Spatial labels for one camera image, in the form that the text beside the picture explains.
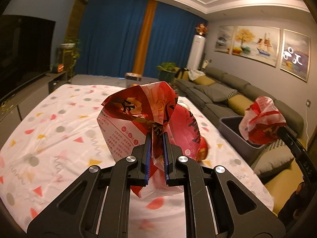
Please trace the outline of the red white wrapper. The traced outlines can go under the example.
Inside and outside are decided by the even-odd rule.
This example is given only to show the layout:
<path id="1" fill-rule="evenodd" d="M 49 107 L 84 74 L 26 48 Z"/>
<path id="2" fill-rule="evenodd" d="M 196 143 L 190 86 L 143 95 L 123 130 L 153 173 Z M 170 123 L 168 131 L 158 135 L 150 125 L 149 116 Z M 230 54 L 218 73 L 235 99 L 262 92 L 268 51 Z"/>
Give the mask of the red white wrapper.
<path id="1" fill-rule="evenodd" d="M 267 145 L 278 140 L 277 131 L 286 126 L 286 120 L 270 97 L 258 97 L 239 124 L 242 137 L 255 145 Z"/>

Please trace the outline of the red white snack bag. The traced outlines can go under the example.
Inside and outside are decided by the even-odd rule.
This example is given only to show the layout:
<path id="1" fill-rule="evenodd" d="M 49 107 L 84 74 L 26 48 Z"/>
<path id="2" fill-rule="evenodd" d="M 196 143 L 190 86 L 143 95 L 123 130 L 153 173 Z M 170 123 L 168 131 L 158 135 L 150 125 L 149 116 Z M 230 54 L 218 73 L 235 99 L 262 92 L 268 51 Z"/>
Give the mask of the red white snack bag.
<path id="1" fill-rule="evenodd" d="M 195 161 L 206 158 L 208 146 L 195 116 L 178 104 L 178 95 L 171 86 L 166 82 L 135 85 L 110 95 L 102 107 L 97 122 L 114 161 L 131 155 L 134 147 L 145 143 L 147 133 L 153 134 L 149 183 L 134 186 L 132 191 L 139 198 L 182 193 L 182 187 L 165 183 L 162 134 L 167 132 L 169 142 Z"/>

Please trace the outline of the grey plastic trash bin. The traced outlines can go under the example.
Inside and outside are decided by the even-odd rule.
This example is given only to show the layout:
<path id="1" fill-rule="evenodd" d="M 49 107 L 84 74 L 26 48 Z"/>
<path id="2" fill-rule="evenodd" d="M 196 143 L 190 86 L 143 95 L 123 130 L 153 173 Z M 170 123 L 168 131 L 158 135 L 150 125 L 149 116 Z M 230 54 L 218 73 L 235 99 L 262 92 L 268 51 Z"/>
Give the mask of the grey plastic trash bin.
<path id="1" fill-rule="evenodd" d="M 219 119 L 218 130 L 231 144 L 238 154 L 251 166 L 265 149 L 265 145 L 255 145 L 246 141 L 240 131 L 239 125 L 243 116 L 223 117 Z"/>

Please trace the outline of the near grey pillow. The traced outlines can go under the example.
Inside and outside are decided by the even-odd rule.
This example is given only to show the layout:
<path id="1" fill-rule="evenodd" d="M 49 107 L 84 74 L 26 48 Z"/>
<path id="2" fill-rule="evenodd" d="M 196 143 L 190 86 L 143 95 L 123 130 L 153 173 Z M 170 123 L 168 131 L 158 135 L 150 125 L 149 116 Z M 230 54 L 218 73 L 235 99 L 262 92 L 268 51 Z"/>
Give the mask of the near grey pillow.
<path id="1" fill-rule="evenodd" d="M 287 145 L 282 141 L 277 141 L 266 147 L 259 156 L 254 167 L 254 173 L 260 179 L 274 177 L 288 168 L 293 160 L 294 156 Z"/>

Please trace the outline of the mustard yellow cushion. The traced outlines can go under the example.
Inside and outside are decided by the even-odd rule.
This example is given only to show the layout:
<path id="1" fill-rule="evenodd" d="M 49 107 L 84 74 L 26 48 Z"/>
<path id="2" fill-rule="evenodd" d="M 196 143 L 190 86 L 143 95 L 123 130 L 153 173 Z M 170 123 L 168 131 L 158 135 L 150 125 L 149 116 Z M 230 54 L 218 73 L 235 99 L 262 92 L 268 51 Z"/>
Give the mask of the mustard yellow cushion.
<path id="1" fill-rule="evenodd" d="M 245 115 L 245 111 L 253 104 L 249 98 L 243 95 L 235 95 L 228 100 L 228 107 L 238 115 Z"/>

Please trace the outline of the right seascape painting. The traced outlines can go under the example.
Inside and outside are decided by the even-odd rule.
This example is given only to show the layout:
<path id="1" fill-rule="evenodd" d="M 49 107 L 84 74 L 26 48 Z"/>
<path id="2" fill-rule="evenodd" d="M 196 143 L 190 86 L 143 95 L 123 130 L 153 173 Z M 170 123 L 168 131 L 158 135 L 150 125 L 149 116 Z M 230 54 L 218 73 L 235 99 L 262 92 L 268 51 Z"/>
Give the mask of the right seascape painting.
<path id="1" fill-rule="evenodd" d="M 310 67 L 310 37 L 283 29 L 280 69 L 308 81 Z"/>

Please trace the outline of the grey cushion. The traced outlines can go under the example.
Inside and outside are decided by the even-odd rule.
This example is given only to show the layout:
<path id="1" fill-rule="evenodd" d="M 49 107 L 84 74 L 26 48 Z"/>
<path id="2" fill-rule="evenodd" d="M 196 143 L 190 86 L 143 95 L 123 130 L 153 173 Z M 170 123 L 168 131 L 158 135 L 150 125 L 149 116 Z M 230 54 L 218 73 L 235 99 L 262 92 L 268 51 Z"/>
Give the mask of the grey cushion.
<path id="1" fill-rule="evenodd" d="M 204 93 L 209 99 L 212 100 L 212 102 L 221 103 L 228 99 L 228 96 L 225 93 L 213 88 L 212 85 L 196 85 L 195 89 Z"/>

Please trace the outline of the far mustard cushion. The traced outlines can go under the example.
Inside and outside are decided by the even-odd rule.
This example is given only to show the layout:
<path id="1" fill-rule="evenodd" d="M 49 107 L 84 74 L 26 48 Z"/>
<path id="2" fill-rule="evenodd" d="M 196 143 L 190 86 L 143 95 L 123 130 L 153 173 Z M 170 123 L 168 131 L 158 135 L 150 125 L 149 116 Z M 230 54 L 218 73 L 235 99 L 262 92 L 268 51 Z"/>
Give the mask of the far mustard cushion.
<path id="1" fill-rule="evenodd" d="M 204 85 L 204 86 L 210 86 L 210 85 L 213 85 L 216 83 L 215 80 L 213 80 L 205 75 L 198 77 L 193 82 L 197 85 Z"/>

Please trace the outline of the middle sailboat tree painting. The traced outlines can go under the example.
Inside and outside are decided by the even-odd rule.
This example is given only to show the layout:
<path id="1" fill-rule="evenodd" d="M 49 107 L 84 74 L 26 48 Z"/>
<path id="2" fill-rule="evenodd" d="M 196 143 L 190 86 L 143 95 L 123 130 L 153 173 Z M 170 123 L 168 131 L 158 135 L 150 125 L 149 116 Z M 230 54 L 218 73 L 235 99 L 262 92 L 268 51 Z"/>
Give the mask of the middle sailboat tree painting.
<path id="1" fill-rule="evenodd" d="M 237 26 L 233 37 L 232 54 L 275 67 L 280 37 L 281 30 L 276 27 Z"/>

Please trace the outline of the orange curtain strip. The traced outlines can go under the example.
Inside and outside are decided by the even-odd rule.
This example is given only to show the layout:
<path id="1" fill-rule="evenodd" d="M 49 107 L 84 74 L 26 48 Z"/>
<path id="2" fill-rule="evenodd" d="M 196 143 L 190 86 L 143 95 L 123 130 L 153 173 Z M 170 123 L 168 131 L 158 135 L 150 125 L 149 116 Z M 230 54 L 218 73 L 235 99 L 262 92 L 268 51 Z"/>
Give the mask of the orange curtain strip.
<path id="1" fill-rule="evenodd" d="M 132 72 L 136 74 L 142 75 L 144 71 L 147 50 L 157 4 L 157 1 L 149 0 L 147 3 L 147 7 L 145 9 L 145 14 L 143 17 L 143 22 L 139 34 L 139 40 L 137 43 L 137 49 L 135 52 L 134 65 L 132 70 Z"/>

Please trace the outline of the green potted floor plant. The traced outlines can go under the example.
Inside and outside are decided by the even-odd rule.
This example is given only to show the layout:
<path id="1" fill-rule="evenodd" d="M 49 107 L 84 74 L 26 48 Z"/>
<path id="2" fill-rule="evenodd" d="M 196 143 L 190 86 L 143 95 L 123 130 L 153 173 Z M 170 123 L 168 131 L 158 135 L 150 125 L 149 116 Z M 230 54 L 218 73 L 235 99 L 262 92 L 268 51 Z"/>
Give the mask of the green potted floor plant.
<path id="1" fill-rule="evenodd" d="M 163 62 L 156 68 L 159 71 L 159 81 L 171 83 L 175 75 L 176 64 L 174 62 Z"/>

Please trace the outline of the white standing air conditioner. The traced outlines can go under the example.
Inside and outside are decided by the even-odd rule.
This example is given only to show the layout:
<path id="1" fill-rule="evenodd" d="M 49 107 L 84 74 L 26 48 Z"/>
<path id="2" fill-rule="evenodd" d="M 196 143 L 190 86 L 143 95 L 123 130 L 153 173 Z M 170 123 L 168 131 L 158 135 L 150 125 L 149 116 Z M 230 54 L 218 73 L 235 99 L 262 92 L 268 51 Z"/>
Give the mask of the white standing air conditioner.
<path id="1" fill-rule="evenodd" d="M 205 47 L 206 38 L 199 35 L 194 35 L 189 59 L 187 61 L 187 69 L 198 70 L 202 54 Z"/>

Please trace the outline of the left landscape painting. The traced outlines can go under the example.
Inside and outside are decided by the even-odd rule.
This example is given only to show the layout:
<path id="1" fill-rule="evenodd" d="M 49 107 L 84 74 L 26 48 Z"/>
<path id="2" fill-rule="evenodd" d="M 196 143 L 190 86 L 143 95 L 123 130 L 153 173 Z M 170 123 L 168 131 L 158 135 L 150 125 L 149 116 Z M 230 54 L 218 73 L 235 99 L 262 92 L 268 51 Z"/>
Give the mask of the left landscape painting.
<path id="1" fill-rule="evenodd" d="M 214 46 L 215 52 L 230 53 L 234 31 L 235 26 L 232 25 L 223 25 L 218 27 L 217 39 Z"/>

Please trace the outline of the blue curtains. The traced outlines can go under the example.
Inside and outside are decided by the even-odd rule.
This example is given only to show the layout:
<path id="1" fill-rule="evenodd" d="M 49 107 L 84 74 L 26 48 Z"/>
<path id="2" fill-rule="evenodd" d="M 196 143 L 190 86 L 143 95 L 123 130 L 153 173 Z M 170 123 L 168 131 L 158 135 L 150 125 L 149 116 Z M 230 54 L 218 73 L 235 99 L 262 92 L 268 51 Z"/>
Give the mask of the blue curtains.
<path id="1" fill-rule="evenodd" d="M 75 73 L 156 78 L 162 63 L 184 68 L 201 23 L 207 20 L 154 0 L 88 0 Z"/>

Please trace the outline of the black television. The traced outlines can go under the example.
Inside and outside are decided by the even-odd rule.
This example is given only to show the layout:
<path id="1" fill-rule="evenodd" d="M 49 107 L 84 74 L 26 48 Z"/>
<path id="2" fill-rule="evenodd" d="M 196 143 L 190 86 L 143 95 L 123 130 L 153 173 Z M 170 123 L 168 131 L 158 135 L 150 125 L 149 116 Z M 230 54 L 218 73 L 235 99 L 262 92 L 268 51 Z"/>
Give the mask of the black television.
<path id="1" fill-rule="evenodd" d="M 50 70 L 55 21 L 1 16 L 1 98 Z"/>

